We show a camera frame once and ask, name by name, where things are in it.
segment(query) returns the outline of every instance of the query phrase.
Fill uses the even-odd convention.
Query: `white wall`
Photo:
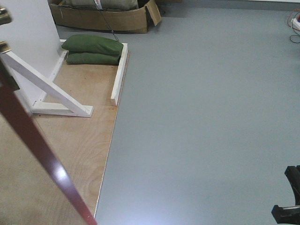
[[[61,48],[47,0],[2,0],[0,4],[13,18],[11,23],[0,26],[0,41],[6,40],[15,54],[49,77],[60,57]],[[42,91],[17,76],[33,104]]]

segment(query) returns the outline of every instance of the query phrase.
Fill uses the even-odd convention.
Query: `black object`
[[[285,175],[295,196],[295,206],[279,207],[274,205],[271,213],[278,224],[300,225],[300,165],[288,166]]]
[[[279,207],[274,205],[272,215],[278,224],[300,225],[300,206]]]
[[[295,195],[295,205],[300,205],[300,166],[288,166],[285,175]]]

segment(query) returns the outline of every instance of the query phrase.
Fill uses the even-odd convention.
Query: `sandbag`
[[[137,0],[64,0],[63,5],[98,9],[111,8],[119,10],[131,10],[138,8]]]
[[[90,52],[120,56],[123,44],[97,35],[75,34],[69,37],[61,47],[72,52]]]
[[[137,9],[137,0],[101,0],[103,8],[116,8],[121,10]]]
[[[91,52],[69,52],[67,64],[109,64],[118,65],[120,56]]]
[[[96,8],[96,4],[94,0],[64,0],[63,5],[72,6],[72,7]]]

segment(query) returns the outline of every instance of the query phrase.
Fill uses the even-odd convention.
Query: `wood grain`
[[[34,116],[92,213],[116,118],[117,107],[110,106],[116,71],[117,66],[64,64],[55,83],[82,104],[94,106],[92,117]],[[47,101],[56,102],[51,97]],[[0,225],[84,224],[3,119],[0,131]]]

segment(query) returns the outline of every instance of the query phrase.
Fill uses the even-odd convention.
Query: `cardboard box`
[[[121,12],[62,7],[58,5],[60,0],[48,0],[48,2],[55,23],[68,27],[110,30],[105,18],[115,31],[147,33],[150,20],[155,26],[161,21],[161,15],[154,0],[149,0],[139,9]]]

